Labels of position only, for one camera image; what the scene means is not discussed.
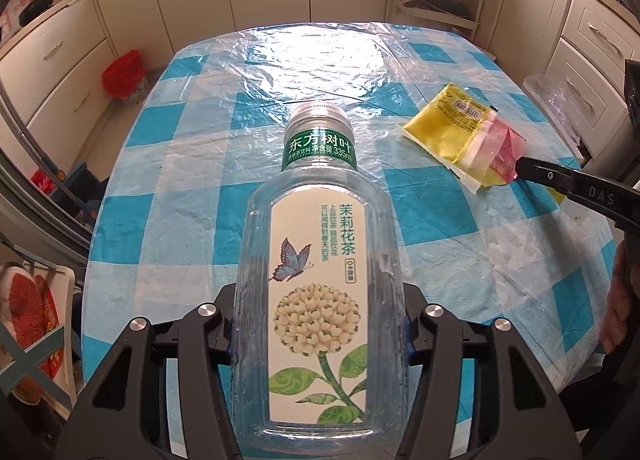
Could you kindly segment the person's right hand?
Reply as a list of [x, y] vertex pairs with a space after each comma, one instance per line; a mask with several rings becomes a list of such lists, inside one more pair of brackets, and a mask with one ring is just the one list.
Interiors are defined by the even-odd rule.
[[623, 343], [628, 329], [632, 303], [639, 297], [639, 264], [629, 261], [626, 243], [616, 249], [611, 287], [600, 332], [600, 344], [609, 355]]

